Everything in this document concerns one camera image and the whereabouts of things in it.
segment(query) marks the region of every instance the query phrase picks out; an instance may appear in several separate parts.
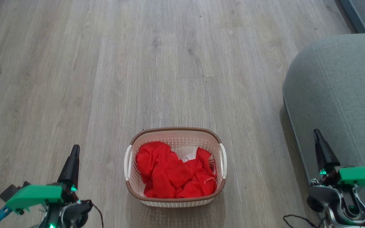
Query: red cloth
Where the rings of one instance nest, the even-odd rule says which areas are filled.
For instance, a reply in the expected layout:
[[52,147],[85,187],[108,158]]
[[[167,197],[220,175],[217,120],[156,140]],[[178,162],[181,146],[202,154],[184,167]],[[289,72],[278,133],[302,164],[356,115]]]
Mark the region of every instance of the red cloth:
[[211,154],[198,148],[196,158],[180,160],[169,145],[150,142],[136,155],[137,168],[146,183],[144,194],[150,198],[194,198],[208,196],[217,188]]

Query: gray sofa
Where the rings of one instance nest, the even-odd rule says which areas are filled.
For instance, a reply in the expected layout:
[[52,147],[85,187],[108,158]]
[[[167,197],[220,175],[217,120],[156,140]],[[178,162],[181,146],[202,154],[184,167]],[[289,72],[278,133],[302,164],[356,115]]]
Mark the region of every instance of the gray sofa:
[[[283,97],[308,179],[319,177],[315,128],[342,164],[365,165],[365,34],[305,48],[288,70]],[[365,203],[365,191],[359,195]]]

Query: brown rim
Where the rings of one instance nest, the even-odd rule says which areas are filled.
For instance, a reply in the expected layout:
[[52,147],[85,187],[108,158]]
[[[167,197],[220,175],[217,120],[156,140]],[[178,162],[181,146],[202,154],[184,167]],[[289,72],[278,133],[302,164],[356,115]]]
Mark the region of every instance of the brown rim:
[[[202,132],[212,135],[219,144],[222,143],[222,141],[219,139],[219,137],[208,129],[197,128],[197,127],[162,127],[162,128],[154,128],[154,129],[141,131],[132,139],[130,145],[133,145],[133,143],[136,141],[136,139],[138,139],[138,137],[142,136],[143,134],[157,132],[157,131],[202,131]],[[222,192],[223,187],[225,186],[225,183],[226,183],[226,179],[224,178],[224,179],[222,179],[222,182],[221,182],[221,185],[219,186],[219,188],[212,195],[202,196],[202,197],[197,197],[197,198],[181,198],[181,199],[148,198],[146,196],[138,195],[136,192],[133,191],[128,180],[126,181],[126,187],[128,188],[129,192],[132,194],[132,196],[134,196],[140,200],[143,200],[143,201],[181,203],[181,202],[195,202],[195,201],[200,201],[200,200],[212,199],[215,196],[217,196],[220,192]]]
[[153,128],[153,129],[141,131],[135,137],[133,137],[130,145],[133,145],[133,143],[136,141],[136,139],[138,139],[138,137],[142,136],[143,134],[156,132],[156,131],[202,131],[202,132],[206,132],[206,133],[212,135],[218,143],[222,143],[222,141],[219,139],[219,137],[208,129],[197,128],[197,127],[161,127],[161,128]]
[[160,199],[160,198],[148,198],[146,196],[141,196],[138,195],[136,192],[133,191],[129,181],[126,181],[126,187],[128,188],[129,192],[132,194],[132,196],[143,200],[143,201],[149,201],[149,202],[165,202],[165,203],[184,203],[184,202],[195,202],[195,201],[200,201],[200,200],[208,200],[208,199],[212,199],[215,196],[217,196],[220,192],[222,192],[223,187],[225,186],[226,183],[226,179],[222,179],[222,183],[220,185],[220,187],[212,194],[209,196],[202,196],[202,197],[197,197],[197,198],[181,198],[181,199]]

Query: white handle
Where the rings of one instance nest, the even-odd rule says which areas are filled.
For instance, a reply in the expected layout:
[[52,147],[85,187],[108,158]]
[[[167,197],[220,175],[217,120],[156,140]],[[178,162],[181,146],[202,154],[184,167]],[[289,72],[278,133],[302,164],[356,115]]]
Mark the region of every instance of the white handle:
[[226,150],[225,147],[220,143],[219,144],[221,146],[221,152],[222,154],[220,155],[221,158],[221,167],[222,167],[222,173],[223,173],[223,179],[226,179],[226,174],[227,174],[227,158],[226,158]]
[[132,158],[130,156],[131,154],[131,148],[132,145],[129,145],[128,148],[126,149],[126,153],[125,153],[125,159],[123,160],[123,172],[125,174],[125,179],[128,181],[129,177],[131,175],[131,169],[130,169],[130,162],[129,160]]

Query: laundry basket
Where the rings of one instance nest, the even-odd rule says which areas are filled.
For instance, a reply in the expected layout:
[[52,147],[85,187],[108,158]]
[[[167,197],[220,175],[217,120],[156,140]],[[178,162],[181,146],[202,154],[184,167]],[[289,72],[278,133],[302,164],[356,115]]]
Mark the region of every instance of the laundry basket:
[[[185,146],[199,146],[209,151],[215,159],[217,189],[209,196],[181,199],[148,198],[143,194],[145,184],[136,167],[136,153],[146,143],[160,141],[171,146],[171,150]],[[212,201],[225,186],[227,171],[226,151],[218,136],[201,128],[157,128],[138,133],[126,149],[124,173],[129,192],[142,203],[156,207],[192,207],[205,205]]]

